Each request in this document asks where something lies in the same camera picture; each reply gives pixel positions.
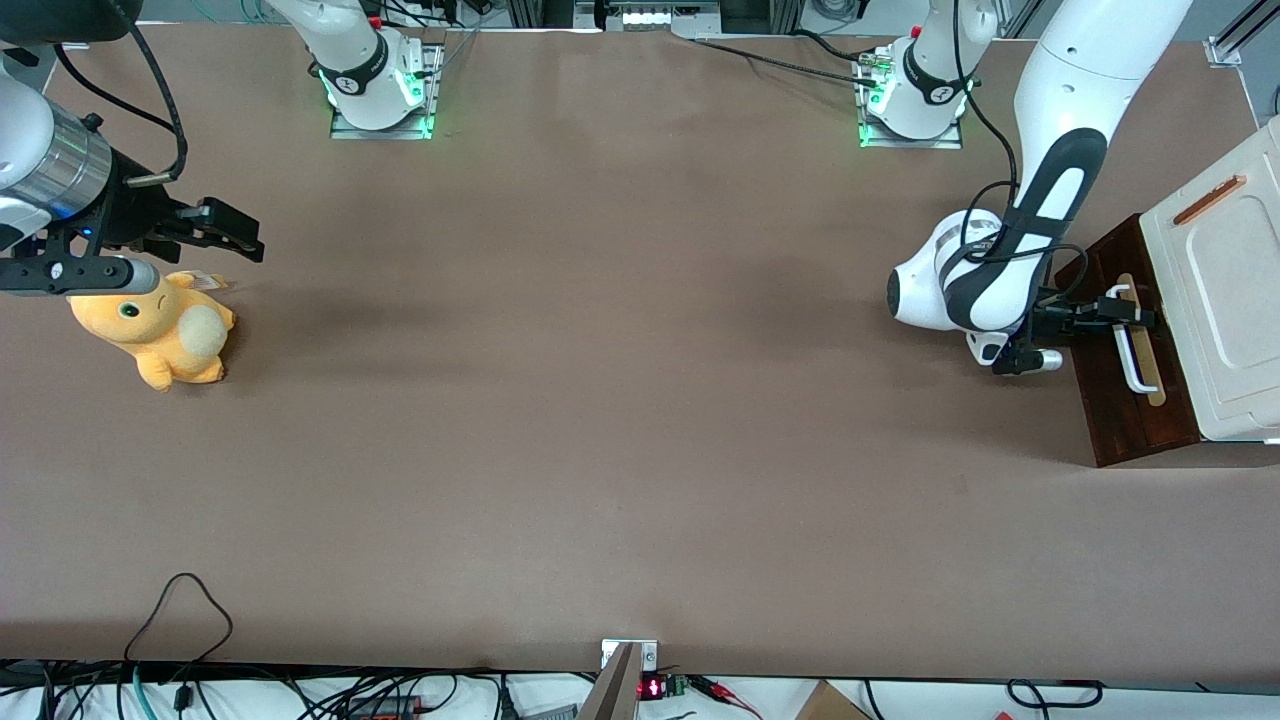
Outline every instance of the green cable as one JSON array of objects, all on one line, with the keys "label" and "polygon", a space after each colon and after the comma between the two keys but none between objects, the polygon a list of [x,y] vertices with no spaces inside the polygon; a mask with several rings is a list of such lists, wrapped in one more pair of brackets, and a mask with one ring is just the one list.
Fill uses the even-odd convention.
[{"label": "green cable", "polygon": [[133,666],[133,694],[138,696],[138,705],[142,706],[142,714],[147,716],[147,720],[159,720],[156,711],[151,710],[151,703],[147,702],[146,693],[142,692],[142,678],[138,675],[137,665]]},{"label": "green cable", "polygon": [[205,15],[206,20],[214,22],[214,23],[218,22],[216,19],[214,19],[212,15],[209,14],[209,10],[206,10],[205,6],[200,4],[200,0],[191,0],[191,4],[195,5],[197,10],[200,10],[201,15]]}]

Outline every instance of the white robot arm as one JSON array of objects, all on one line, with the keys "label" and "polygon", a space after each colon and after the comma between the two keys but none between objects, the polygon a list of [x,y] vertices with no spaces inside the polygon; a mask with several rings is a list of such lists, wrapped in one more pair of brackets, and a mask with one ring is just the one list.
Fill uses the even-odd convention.
[{"label": "white robot arm", "polygon": [[360,0],[266,0],[298,31],[329,101],[360,129],[385,129],[426,101],[422,41],[374,29]]},{"label": "white robot arm", "polygon": [[[1190,3],[1062,3],[1032,51],[1014,100],[1025,178],[1016,200],[1002,218],[973,211],[963,229],[964,211],[945,218],[890,275],[895,318],[963,331],[979,364],[996,363],[1036,301],[1052,247],[1093,186],[1129,101]],[[1038,354],[1037,361],[1006,370],[1061,364],[1056,351]]]},{"label": "white robot arm", "polygon": [[[993,0],[960,0],[957,33],[952,32],[956,5],[955,0],[931,0],[919,35],[890,46],[893,74],[867,111],[902,137],[928,140],[951,127],[963,111],[964,86],[996,37]],[[957,50],[963,76],[956,68]]]}]

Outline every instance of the black cable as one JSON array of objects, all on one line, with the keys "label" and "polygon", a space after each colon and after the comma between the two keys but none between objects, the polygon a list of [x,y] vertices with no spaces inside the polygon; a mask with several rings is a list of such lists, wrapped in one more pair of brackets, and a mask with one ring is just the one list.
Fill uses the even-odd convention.
[{"label": "black cable", "polygon": [[876,715],[876,720],[884,720],[884,716],[881,715],[879,706],[876,705],[876,693],[872,692],[872,682],[864,678],[863,685],[867,687],[867,702],[872,706],[872,714]]},{"label": "black cable", "polygon": [[191,578],[192,580],[195,580],[195,583],[200,585],[200,592],[205,593],[205,600],[209,601],[209,605],[212,605],[214,610],[216,610],[218,614],[223,616],[223,620],[227,621],[227,632],[223,633],[221,639],[210,646],[209,650],[206,650],[205,652],[201,652],[198,656],[196,656],[195,660],[192,660],[187,665],[191,666],[195,665],[196,662],[204,662],[206,657],[212,655],[214,651],[223,647],[223,644],[230,639],[232,633],[236,632],[236,623],[232,621],[232,616],[227,612],[227,609],[224,609],[221,605],[218,603],[216,600],[214,600],[212,593],[210,593],[209,588],[205,585],[205,580],[201,580],[200,575],[195,573],[178,573],[177,575],[169,578],[169,582],[164,584],[164,589],[160,591],[160,598],[156,600],[156,605],[155,607],[151,609],[151,614],[147,615],[146,621],[142,623],[142,626],[138,628],[138,632],[133,633],[133,637],[129,638],[128,644],[124,646],[124,660],[127,662],[134,662],[134,659],[129,656],[129,651],[133,650],[133,643],[138,642],[138,639],[151,628],[151,623],[155,621],[156,615],[160,612],[160,606],[163,606],[165,598],[169,597],[169,591],[173,589],[173,585],[183,578]]},{"label": "black cable", "polygon": [[137,105],[133,105],[127,100],[120,100],[119,97],[93,85],[91,79],[84,77],[84,73],[79,72],[79,68],[72,64],[72,59],[67,55],[67,50],[63,49],[63,45],[60,42],[58,45],[54,45],[54,55],[58,55],[58,63],[63,67],[63,69],[67,70],[67,74],[72,76],[72,79],[79,83],[79,86],[83,87],[84,90],[92,92],[93,95],[97,95],[102,100],[106,100],[108,102],[115,105],[122,110],[132,113],[142,118],[143,120],[147,120],[148,123],[155,123],[163,127],[164,129],[173,132],[173,126],[169,123],[169,120],[160,118],[157,115],[152,115],[151,113],[147,113],[142,108],[138,108]]},{"label": "black cable", "polygon": [[[1018,697],[1018,693],[1014,692],[1014,688],[1016,687],[1032,691],[1032,696],[1034,696],[1036,700],[1027,701]],[[1103,687],[1102,683],[1093,682],[1089,683],[1089,687],[1093,688],[1094,692],[1093,697],[1088,700],[1082,700],[1080,702],[1048,702],[1044,700],[1044,696],[1041,694],[1039,688],[1037,688],[1034,683],[1032,683],[1030,680],[1024,680],[1021,678],[1015,678],[1005,683],[1005,693],[1009,694],[1009,700],[1016,702],[1018,705],[1025,707],[1027,710],[1039,710],[1043,714],[1044,720],[1051,720],[1048,716],[1050,708],[1084,710],[1085,707],[1093,707],[1094,705],[1102,702],[1102,687]]]},{"label": "black cable", "polygon": [[805,29],[803,27],[797,27],[791,32],[791,35],[799,37],[808,37],[809,40],[813,40],[814,42],[820,45],[822,49],[826,50],[827,53],[831,53],[832,55],[840,58],[841,60],[849,60],[850,63],[856,63],[859,56],[876,51],[874,47],[868,47],[867,50],[859,50],[858,53],[845,53],[844,50],[840,50],[835,45],[827,42],[826,37],[818,35],[817,32]]},{"label": "black cable", "polygon": [[498,712],[502,711],[502,684],[486,675],[467,675],[467,678],[471,678],[472,680],[489,680],[493,683],[493,689],[498,694],[498,700],[493,703],[493,720],[498,720]]},{"label": "black cable", "polygon": [[45,674],[45,689],[40,697],[40,715],[36,720],[54,720],[54,714],[58,712],[58,703],[54,701],[54,676],[49,674],[49,666],[44,662],[40,664],[40,671]]},{"label": "black cable", "polygon": [[[982,201],[982,196],[987,195],[992,190],[996,190],[997,187],[1001,187],[1001,186],[1005,186],[1005,184],[1009,184],[1009,181],[996,181],[996,182],[987,183],[987,186],[983,187],[982,190],[979,190],[978,193],[973,196],[973,200],[969,201],[969,206],[965,208],[965,210],[964,210],[964,218],[961,218],[961,222],[960,222],[960,245],[961,246],[965,245],[965,236],[969,234],[969,218],[973,215],[973,211],[978,209],[978,202]],[[1005,232],[1005,228],[1004,228],[1004,225],[1001,225],[1000,232],[997,233],[997,236],[1004,234],[1004,232]],[[979,242],[986,242],[989,237],[991,236],[987,236],[986,238],[983,238]]]},{"label": "black cable", "polygon": [[1039,12],[1041,5],[1044,0],[1032,0],[1028,6],[1023,9],[1023,22],[1016,28],[1010,28],[1009,37],[1021,37],[1027,32],[1027,26],[1032,22],[1036,13]]},{"label": "black cable", "polygon": [[302,707],[307,708],[307,712],[311,714],[310,715],[311,717],[316,716],[315,711],[316,711],[316,708],[319,706],[307,696],[307,693],[302,692],[302,688],[298,685],[297,680],[294,680],[292,676],[285,676],[285,678],[280,679],[279,682],[284,687],[287,687],[291,691],[293,691],[293,694],[298,696],[298,700],[302,701]]},{"label": "black cable", "polygon": [[448,705],[451,700],[453,700],[453,696],[458,692],[458,676],[457,675],[449,675],[449,676],[453,678],[453,688],[449,689],[449,694],[444,696],[444,700],[435,703],[435,707],[428,707],[426,710],[424,710],[422,715],[426,715],[428,712],[435,712],[436,710]]},{"label": "black cable", "polygon": [[344,707],[348,711],[343,716],[349,715],[352,698],[355,698],[356,696],[358,696],[362,692],[367,692],[367,691],[371,691],[371,689],[376,688],[379,683],[383,683],[384,680],[387,680],[387,679],[389,679],[392,676],[394,676],[394,673],[393,674],[385,674],[384,673],[384,674],[375,674],[375,675],[361,675],[356,680],[356,683],[353,685],[351,685],[349,688],[338,691],[338,692],[330,694],[329,697],[325,697],[325,698],[321,698],[319,701],[315,701],[312,703],[312,707],[308,707],[306,711],[302,712],[302,715],[298,715],[297,720],[306,720],[307,717],[312,717],[315,720],[323,720],[325,715],[338,716],[338,708],[339,707]]},{"label": "black cable", "polygon": [[1014,195],[1018,192],[1018,159],[1014,156],[1014,147],[1012,145],[1009,143],[1009,138],[1005,137],[1005,133],[1000,132],[1000,128],[993,126],[991,120],[987,119],[987,115],[982,111],[982,108],[979,108],[978,102],[974,101],[973,94],[969,92],[969,83],[965,81],[965,74],[964,74],[964,63],[960,60],[960,0],[955,0],[952,10],[954,12],[951,15],[951,40],[952,40],[951,49],[955,53],[956,77],[959,78],[957,82],[960,82],[960,87],[964,90],[965,100],[968,100],[969,106],[973,108],[973,114],[978,115],[978,119],[982,120],[982,124],[987,126],[987,129],[991,131],[991,135],[996,136],[996,140],[1000,141],[1001,147],[1005,149],[1005,155],[1009,158],[1009,204],[1012,205]]},{"label": "black cable", "polygon": [[746,50],[739,50],[737,47],[730,47],[727,45],[717,45],[714,42],[708,42],[705,40],[691,40],[690,42],[692,42],[694,45],[701,45],[703,47],[712,47],[714,50],[722,50],[724,53],[731,53],[733,55],[739,55],[741,58],[746,58],[748,60],[759,60],[762,63],[768,63],[771,65],[776,65],[776,67],[780,67],[780,68],[783,68],[783,69],[787,69],[787,70],[794,70],[794,72],[797,72],[797,73],[806,73],[806,74],[812,74],[812,76],[817,76],[817,77],[838,79],[838,81],[842,81],[842,82],[851,82],[854,85],[863,85],[863,86],[867,86],[867,87],[874,87],[876,86],[876,81],[873,81],[870,78],[860,78],[860,77],[854,77],[854,76],[842,76],[840,73],[829,73],[827,70],[819,70],[819,69],[815,69],[815,68],[806,68],[804,65],[796,65],[794,63],[787,63],[785,60],[774,60],[773,58],[765,58],[764,55],[756,55],[755,53],[748,53]]},{"label": "black cable", "polygon": [[178,145],[178,155],[174,158],[173,164],[169,165],[164,172],[157,176],[147,176],[146,178],[129,178],[125,184],[131,184],[131,181],[141,181],[131,187],[143,187],[146,184],[164,184],[166,182],[173,182],[178,179],[182,174],[183,168],[187,167],[187,135],[182,131],[182,118],[178,117],[178,105],[173,101],[173,94],[169,92],[169,83],[164,79],[164,73],[160,70],[160,63],[156,61],[155,55],[151,53],[151,46],[147,45],[147,38],[142,36],[142,31],[138,29],[138,24],[129,18],[129,14],[124,12],[118,0],[102,0],[111,6],[115,15],[124,22],[129,28],[129,35],[133,37],[133,42],[137,44],[138,50],[147,61],[147,67],[151,68],[151,76],[156,81],[156,87],[160,88],[160,97],[164,99],[165,109],[169,111],[169,122],[173,123],[173,136]]},{"label": "black cable", "polygon": [[214,715],[214,708],[209,705],[209,698],[205,697],[205,688],[200,684],[200,680],[192,683],[196,685],[196,694],[200,696],[200,706],[205,708],[205,714],[209,715],[209,720],[218,720]]},{"label": "black cable", "polygon": [[81,696],[79,693],[76,693],[76,705],[72,707],[72,712],[70,712],[70,715],[67,716],[67,720],[76,720],[77,715],[86,714],[84,701],[88,700],[88,696],[93,694],[93,688],[97,687],[99,680],[102,679],[102,673],[105,673],[105,671],[106,671],[106,669],[104,667],[102,670],[99,670],[97,673],[93,674],[93,679],[90,682],[88,689],[84,692],[83,696]]}]

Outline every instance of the yellow plush toy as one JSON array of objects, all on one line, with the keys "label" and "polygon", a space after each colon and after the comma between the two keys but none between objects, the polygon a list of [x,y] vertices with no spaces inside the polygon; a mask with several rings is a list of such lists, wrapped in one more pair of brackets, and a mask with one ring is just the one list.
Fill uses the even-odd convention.
[{"label": "yellow plush toy", "polygon": [[175,379],[215,383],[225,374],[218,354],[236,314],[197,286],[225,283],[218,275],[170,273],[146,295],[77,295],[67,301],[84,329],[133,355],[142,379],[169,392]]}]

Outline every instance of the drawer handle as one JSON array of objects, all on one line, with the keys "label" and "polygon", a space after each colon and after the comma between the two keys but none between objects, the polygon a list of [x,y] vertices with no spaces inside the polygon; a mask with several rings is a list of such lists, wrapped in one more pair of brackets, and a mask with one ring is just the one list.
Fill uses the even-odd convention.
[{"label": "drawer handle", "polygon": [[[1129,290],[1125,283],[1114,284],[1107,291],[1107,297],[1120,297],[1120,293]],[[1133,357],[1133,343],[1129,342],[1129,328],[1121,324],[1111,325],[1111,332],[1116,337],[1116,352],[1120,354],[1120,366],[1124,368],[1124,382],[1129,389],[1138,395],[1156,395],[1160,388],[1142,382],[1138,374],[1138,363]]]}]

